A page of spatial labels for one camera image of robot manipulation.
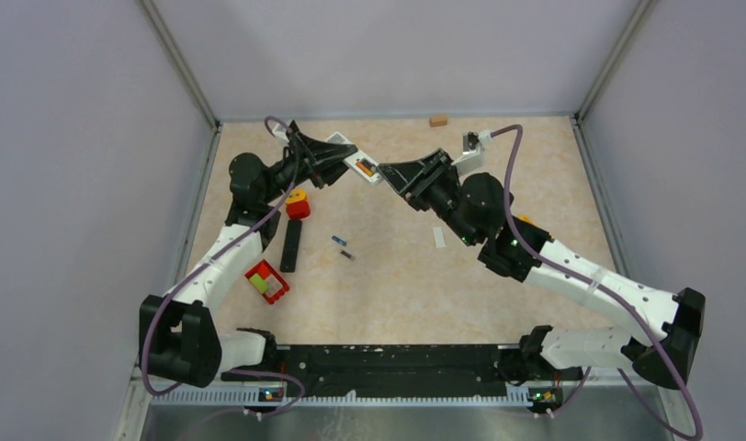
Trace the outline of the orange battery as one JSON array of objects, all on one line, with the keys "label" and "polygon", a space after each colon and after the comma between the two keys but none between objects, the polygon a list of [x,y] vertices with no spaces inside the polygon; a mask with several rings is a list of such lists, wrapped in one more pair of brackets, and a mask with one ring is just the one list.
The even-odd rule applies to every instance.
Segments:
[{"label": "orange battery", "polygon": [[357,160],[356,166],[367,176],[373,176],[376,173],[375,165],[367,159],[362,158]]}]

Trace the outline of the white battery cover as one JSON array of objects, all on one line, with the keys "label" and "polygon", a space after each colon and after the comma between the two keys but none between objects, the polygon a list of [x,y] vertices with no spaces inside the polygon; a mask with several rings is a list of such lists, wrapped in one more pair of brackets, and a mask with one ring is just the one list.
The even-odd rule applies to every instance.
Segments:
[{"label": "white battery cover", "polygon": [[442,227],[436,226],[433,228],[433,235],[435,241],[435,247],[442,249],[446,247],[446,237]]}]

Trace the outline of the white remote control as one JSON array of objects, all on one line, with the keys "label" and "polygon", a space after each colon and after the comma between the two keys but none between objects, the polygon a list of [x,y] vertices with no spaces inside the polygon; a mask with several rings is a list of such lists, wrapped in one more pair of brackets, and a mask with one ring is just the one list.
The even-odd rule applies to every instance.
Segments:
[{"label": "white remote control", "polygon": [[[354,145],[348,138],[339,131],[336,131],[326,139],[329,143]],[[346,167],[354,172],[364,181],[374,186],[382,181],[382,175],[378,172],[379,163],[371,156],[357,147],[354,153],[346,156],[343,160]]]}]

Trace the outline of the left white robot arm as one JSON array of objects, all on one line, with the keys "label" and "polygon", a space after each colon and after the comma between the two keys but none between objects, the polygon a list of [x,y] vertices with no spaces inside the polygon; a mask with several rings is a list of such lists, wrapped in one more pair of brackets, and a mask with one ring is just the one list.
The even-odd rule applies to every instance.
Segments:
[{"label": "left white robot arm", "polygon": [[214,311],[272,241],[290,192],[305,181],[317,188],[334,184],[358,151],[349,141],[315,140],[295,122],[277,125],[283,130],[280,158],[271,165],[255,153],[231,160],[232,203],[217,239],[183,279],[142,302],[139,365],[145,383],[155,376],[202,388],[234,368],[261,380],[277,371],[278,356],[267,348],[265,333],[220,334]]}]

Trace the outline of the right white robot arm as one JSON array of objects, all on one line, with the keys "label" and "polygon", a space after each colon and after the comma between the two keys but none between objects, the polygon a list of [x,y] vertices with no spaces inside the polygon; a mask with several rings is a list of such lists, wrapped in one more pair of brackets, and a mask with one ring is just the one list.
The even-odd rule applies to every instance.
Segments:
[{"label": "right white robot arm", "polygon": [[535,379],[556,369],[630,368],[643,379],[676,390],[687,381],[703,331],[706,297],[684,288],[651,288],[579,256],[522,219],[504,217],[504,187],[488,173],[461,179],[448,154],[377,167],[382,179],[416,210],[431,210],[501,277],[551,289],[612,326],[566,330],[536,327],[520,340],[522,365]]}]

